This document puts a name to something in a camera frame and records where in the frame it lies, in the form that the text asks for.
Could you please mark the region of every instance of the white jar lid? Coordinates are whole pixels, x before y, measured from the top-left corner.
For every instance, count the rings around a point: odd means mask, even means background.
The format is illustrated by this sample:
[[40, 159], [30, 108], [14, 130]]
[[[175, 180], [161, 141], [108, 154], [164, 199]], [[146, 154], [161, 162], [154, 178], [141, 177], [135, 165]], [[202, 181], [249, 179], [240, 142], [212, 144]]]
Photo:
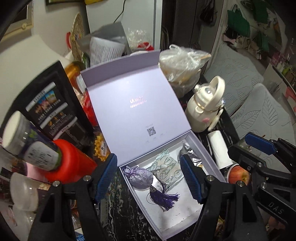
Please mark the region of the white jar lid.
[[25, 139], [26, 126], [29, 121], [21, 114], [16, 111], [9, 118], [4, 132], [3, 132], [3, 148], [13, 155], [18, 155], [22, 150]]

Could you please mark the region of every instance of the plastic bag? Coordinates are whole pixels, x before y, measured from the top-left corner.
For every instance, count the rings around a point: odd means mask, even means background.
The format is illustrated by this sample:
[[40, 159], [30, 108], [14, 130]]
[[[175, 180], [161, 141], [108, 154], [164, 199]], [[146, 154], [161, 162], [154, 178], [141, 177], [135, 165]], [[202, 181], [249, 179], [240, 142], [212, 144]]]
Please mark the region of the plastic bag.
[[170, 45], [170, 49], [160, 53], [159, 64], [171, 84], [185, 85], [210, 57], [209, 53], [201, 50]]
[[153, 46], [151, 45], [152, 40], [145, 30], [138, 29], [134, 31], [128, 28], [128, 34], [126, 35], [126, 38], [132, 52], [140, 50], [154, 50]]
[[191, 91], [194, 88], [194, 86], [197, 84], [198, 80], [200, 79], [200, 72], [201, 70], [199, 70], [188, 81], [180, 85], [175, 83], [170, 83], [177, 98], [182, 98], [185, 94], [187, 94], [189, 91]]

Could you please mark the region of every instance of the purple sachet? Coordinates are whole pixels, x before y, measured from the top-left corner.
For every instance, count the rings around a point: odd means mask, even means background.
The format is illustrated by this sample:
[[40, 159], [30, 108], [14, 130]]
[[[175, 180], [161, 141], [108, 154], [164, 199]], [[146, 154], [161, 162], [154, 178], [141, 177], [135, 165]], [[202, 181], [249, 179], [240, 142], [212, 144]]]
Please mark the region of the purple sachet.
[[153, 173], [144, 168], [126, 166], [123, 170], [130, 184], [137, 189], [146, 189], [153, 182]]

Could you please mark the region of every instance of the red package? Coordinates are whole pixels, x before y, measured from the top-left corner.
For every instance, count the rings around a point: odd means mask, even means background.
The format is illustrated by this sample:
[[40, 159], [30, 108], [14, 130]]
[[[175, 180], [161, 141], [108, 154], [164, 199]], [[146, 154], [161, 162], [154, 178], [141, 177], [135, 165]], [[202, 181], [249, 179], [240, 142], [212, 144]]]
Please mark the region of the red package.
[[83, 94], [83, 98], [84, 98], [84, 102], [83, 102], [82, 108], [83, 108], [87, 118], [89, 119], [92, 126], [98, 126], [99, 124], [96, 119], [96, 115], [94, 113], [94, 108], [92, 107], [91, 99], [89, 97], [89, 93], [87, 90]]

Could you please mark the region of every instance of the red lid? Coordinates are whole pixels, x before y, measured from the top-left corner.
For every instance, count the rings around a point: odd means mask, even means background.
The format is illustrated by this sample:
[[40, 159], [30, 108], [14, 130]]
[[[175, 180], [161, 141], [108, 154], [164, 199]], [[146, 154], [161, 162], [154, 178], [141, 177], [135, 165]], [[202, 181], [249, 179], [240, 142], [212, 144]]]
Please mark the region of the red lid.
[[54, 143], [62, 152], [61, 166], [50, 172], [45, 172], [45, 177], [54, 182], [59, 180], [63, 184], [78, 181], [85, 175], [91, 175], [97, 164], [86, 154], [81, 152], [71, 143], [58, 139]]

